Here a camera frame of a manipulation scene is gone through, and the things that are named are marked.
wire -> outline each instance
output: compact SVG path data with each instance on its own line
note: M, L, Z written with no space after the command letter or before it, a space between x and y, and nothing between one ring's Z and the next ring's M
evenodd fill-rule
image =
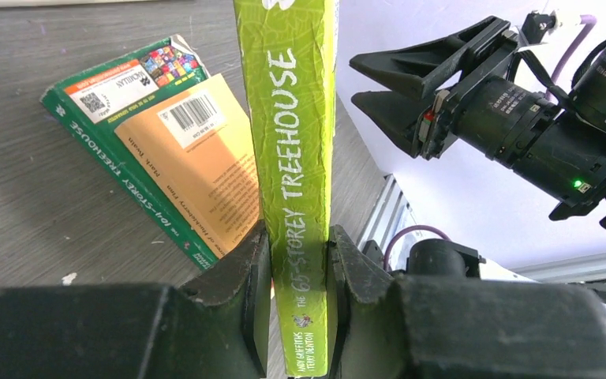
M387 245L387 249L384 250L384 262L383 268L384 271L389 270L389 257L391 256L391 251L394 249L396 242L401 239L404 235L411 233L413 231L430 231L433 234L439 235L445 241L451 241L446 234L444 234L440 229L436 229L434 227L430 227L429 225L413 225L411 227L403 228L400 232L396 233L396 235L389 241L389 245Z
M582 44L582 41L589 35L589 33L591 33L593 27L596 26L597 19L590 14L582 14L579 18L581 20L580 24L584 25L584 28L582 28L579 34L577 34L577 37L575 37L573 43L570 44L570 46L566 49L566 52L564 52L563 56L561 56L559 63L556 64L556 68L554 68L554 72L552 73L552 81L554 83L558 81L559 76L561 76L561 73L563 72L563 68L568 63L568 60L570 60L570 57L578 49L579 45ZM547 91L545 98L547 100L552 99L552 94L550 91Z
M589 53L589 55L587 55L582 64L579 65L577 71L575 71L575 74L573 75L572 88L575 88L575 86L582 79L586 71L589 70L598 54L600 54L604 48L606 48L606 40L599 43L598 46L594 47L593 50L591 50L591 52Z
M574 104L570 102L566 91L554 83L552 78L547 73L547 70L542 66L542 63L540 63L532 51L519 51L516 54L522 56L522 60L526 65L528 65L533 75L535 75L537 81L539 81L548 92L553 94L553 96L559 101L560 107L567 111L574 111Z
M527 47L530 45L530 42L526 39L526 36L524 36L524 32L522 31L522 27L523 26L518 26L517 27L517 47L521 48L521 47ZM513 54L512 55L512 60L510 61L510 64L507 66L507 73L505 76L505 79L511 83L514 83L514 79L516 79L517 77L517 70L519 69L519 63L522 61L522 58L520 56L518 56L517 54Z

white backdrop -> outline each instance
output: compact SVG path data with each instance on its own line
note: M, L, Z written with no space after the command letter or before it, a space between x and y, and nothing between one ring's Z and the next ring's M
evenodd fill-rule
M409 158L351 104L354 93L383 88L353 71L347 62L359 53L398 49L440 38L490 15L521 24L534 9L551 11L565 3L341 1L338 94L378 166L385 173L394 173L418 223L438 227L456 242L472 246L508 268L605 253L606 231L598 221L606 215L606 204L585 218L553 223L548 215L557 204L554 199L462 141L457 141L442 159ZM570 87L572 73L588 51L606 38L606 3L584 0L574 2L574 6L581 13L596 15L599 23L564 71L559 82L564 88ZM550 47L538 52L550 72L577 31L562 30L552 35ZM529 77L520 77L522 85L539 89Z

orange book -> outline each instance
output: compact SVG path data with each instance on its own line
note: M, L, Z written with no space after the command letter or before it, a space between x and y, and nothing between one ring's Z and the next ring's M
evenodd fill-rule
M128 118L115 133L217 257L257 221L249 118L222 75Z

green book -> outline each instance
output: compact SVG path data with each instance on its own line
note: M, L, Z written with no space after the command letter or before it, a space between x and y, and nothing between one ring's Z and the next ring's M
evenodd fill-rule
M327 374L338 0L234 0L286 373Z
M196 53L175 35L67 77L40 100L201 270L217 256L114 130L128 117L208 77Z

wooden surface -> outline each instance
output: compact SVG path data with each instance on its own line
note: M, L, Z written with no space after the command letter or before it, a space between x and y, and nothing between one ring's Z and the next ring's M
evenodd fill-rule
M0 9L0 286L59 285L72 272L74 285L198 275L39 104L53 82L174 33L191 37L245 106L231 1ZM356 238L383 181L340 103L338 118L331 218ZM271 315L269 377L279 378Z

